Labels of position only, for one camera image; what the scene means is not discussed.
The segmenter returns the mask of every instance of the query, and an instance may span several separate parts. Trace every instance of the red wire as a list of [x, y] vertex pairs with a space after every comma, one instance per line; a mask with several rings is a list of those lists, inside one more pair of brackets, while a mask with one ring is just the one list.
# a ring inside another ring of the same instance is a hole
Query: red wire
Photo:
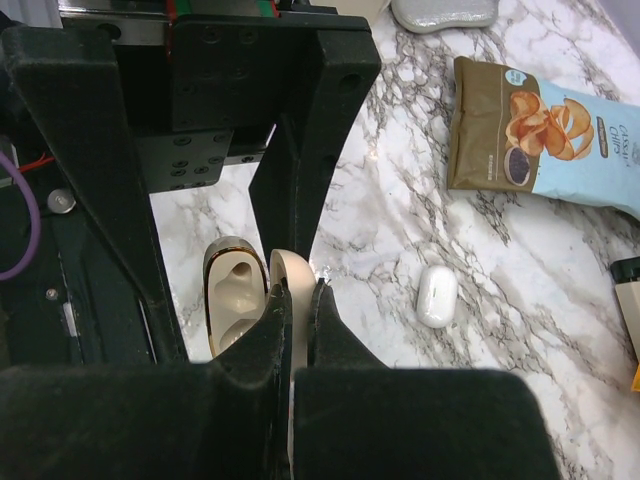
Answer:
[[273, 16], [276, 18], [280, 18], [280, 12], [278, 11], [278, 7], [276, 7], [276, 2], [271, 0], [271, 10], [273, 10]]
[[36, 168], [43, 167], [55, 160], [53, 157], [47, 157], [46, 155], [46, 153], [43, 153], [39, 160], [36, 160], [33, 163], [28, 163], [27, 165], [23, 165], [18, 170], [20, 170], [20, 173], [25, 173], [30, 170], [35, 170]]

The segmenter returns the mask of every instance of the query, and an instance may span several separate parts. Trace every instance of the gray object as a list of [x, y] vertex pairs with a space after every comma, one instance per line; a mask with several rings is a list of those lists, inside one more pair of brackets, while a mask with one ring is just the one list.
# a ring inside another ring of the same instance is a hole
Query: gray object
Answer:
[[65, 28], [101, 28], [116, 45], [164, 45], [168, 18], [161, 3], [125, 0], [59, 0], [58, 3]]
[[73, 194], [66, 188], [54, 190], [47, 197], [47, 207], [53, 213], [63, 215], [69, 213], [76, 206], [76, 199]]
[[[0, 152], [4, 153], [7, 156], [7, 158], [11, 160], [11, 163], [18, 166], [18, 164], [16, 163], [15, 149], [13, 148], [13, 145], [11, 145], [11, 143], [7, 138], [4, 138], [4, 137], [0, 138]], [[4, 169], [0, 169], [0, 188], [8, 187], [10, 185], [13, 185], [13, 181], [11, 180], [11, 177], [9, 177], [9, 174]]]
[[57, 0], [0, 0], [0, 10], [30, 27], [62, 28]]
[[57, 300], [58, 291], [55, 288], [50, 288], [49, 290], [47, 290], [47, 293], [45, 293], [45, 296], [47, 297], [47, 300], [50, 300], [50, 301]]
[[396, 20], [414, 33], [452, 27], [487, 27], [498, 18], [498, 0], [392, 0]]
[[631, 48], [640, 57], [640, 2], [638, 0], [600, 0], [600, 4], [611, 16], [625, 36]]

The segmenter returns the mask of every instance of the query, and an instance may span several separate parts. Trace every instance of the black metal bracket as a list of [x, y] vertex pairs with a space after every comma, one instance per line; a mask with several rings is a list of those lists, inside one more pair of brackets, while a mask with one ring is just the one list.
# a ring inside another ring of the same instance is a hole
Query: black metal bracket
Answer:
[[79, 204], [140, 296], [156, 360], [186, 361], [109, 37], [14, 27], [2, 34], [2, 48]]
[[313, 292], [309, 317], [307, 364], [323, 368], [386, 368], [351, 330], [345, 327], [333, 290], [320, 279]]
[[274, 248], [308, 259], [342, 148], [381, 68], [366, 20], [185, 15], [172, 54], [174, 130], [275, 124], [249, 188], [253, 210], [267, 259]]

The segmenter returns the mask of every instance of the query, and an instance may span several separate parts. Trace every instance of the screw hole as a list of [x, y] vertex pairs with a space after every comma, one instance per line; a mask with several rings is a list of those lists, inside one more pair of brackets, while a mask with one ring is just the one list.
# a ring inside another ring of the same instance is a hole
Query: screw hole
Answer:
[[340, 80], [338, 90], [342, 94], [351, 93], [360, 86], [361, 81], [362, 77], [357, 73], [345, 75], [344, 77], [342, 77], [342, 80]]
[[112, 23], [101, 23], [97, 28], [107, 32], [112, 42], [119, 40], [122, 36], [122, 30]]
[[177, 137], [173, 139], [173, 144], [178, 147], [184, 147], [191, 143], [191, 137]]
[[251, 45], [256, 41], [258, 35], [253, 30], [242, 30], [240, 32], [240, 43]]
[[202, 40], [206, 43], [218, 43], [222, 34], [213, 27], [206, 27], [202, 32]]

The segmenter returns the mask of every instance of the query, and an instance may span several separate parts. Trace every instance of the screw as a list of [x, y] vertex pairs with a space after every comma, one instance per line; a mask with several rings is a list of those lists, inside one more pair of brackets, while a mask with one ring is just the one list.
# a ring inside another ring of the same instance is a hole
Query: screw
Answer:
[[47, 293], [45, 294], [45, 296], [47, 297], [47, 300], [57, 300], [58, 299], [58, 291], [55, 288], [50, 288], [49, 290], [47, 290]]
[[47, 197], [47, 207], [58, 215], [69, 213], [75, 206], [76, 199], [66, 188], [53, 190]]
[[173, 144], [178, 147], [184, 147], [191, 143], [191, 137], [177, 137], [173, 139]]

